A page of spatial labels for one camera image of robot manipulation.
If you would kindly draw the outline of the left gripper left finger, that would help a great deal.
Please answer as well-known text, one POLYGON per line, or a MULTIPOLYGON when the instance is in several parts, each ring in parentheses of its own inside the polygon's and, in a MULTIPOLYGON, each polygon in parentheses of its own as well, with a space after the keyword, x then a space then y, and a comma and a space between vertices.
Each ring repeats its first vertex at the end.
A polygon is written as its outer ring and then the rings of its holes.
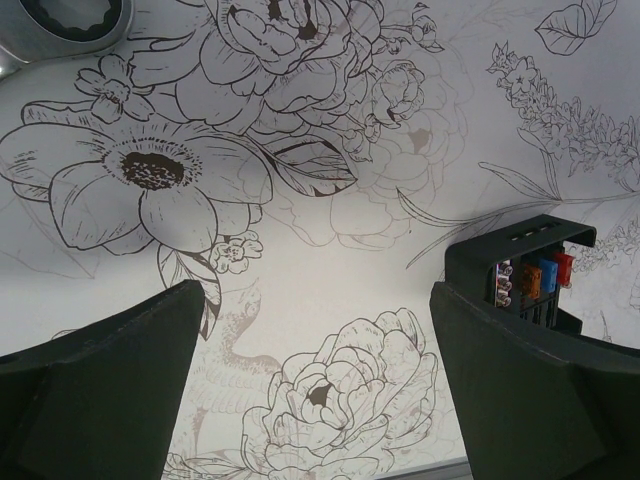
POLYGON ((2 478, 160 478, 204 306, 186 280, 2 356, 2 478))

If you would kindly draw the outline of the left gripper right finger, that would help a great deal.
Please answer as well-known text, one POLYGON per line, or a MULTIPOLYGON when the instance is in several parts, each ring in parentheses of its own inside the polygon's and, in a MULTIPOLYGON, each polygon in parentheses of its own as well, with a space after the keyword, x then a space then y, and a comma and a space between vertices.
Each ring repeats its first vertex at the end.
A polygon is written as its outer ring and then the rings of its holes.
POLYGON ((636 479, 639 352, 434 284, 430 311, 476 479, 636 479))

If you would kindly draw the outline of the black fuse box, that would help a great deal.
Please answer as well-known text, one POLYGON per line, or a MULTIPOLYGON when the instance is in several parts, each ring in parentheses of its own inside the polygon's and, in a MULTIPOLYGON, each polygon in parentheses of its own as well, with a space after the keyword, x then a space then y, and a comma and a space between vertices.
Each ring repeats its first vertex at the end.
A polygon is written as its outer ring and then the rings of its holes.
POLYGON ((571 255, 566 243, 592 248, 596 239, 597 230, 592 226, 539 215, 450 245, 445 252, 444 278, 466 297, 512 317, 579 334, 583 322, 559 307, 561 291, 568 288, 557 284, 554 294, 541 290, 540 297, 532 300, 521 294, 521 276, 525 264, 538 267, 541 258, 553 261, 555 252, 571 255))

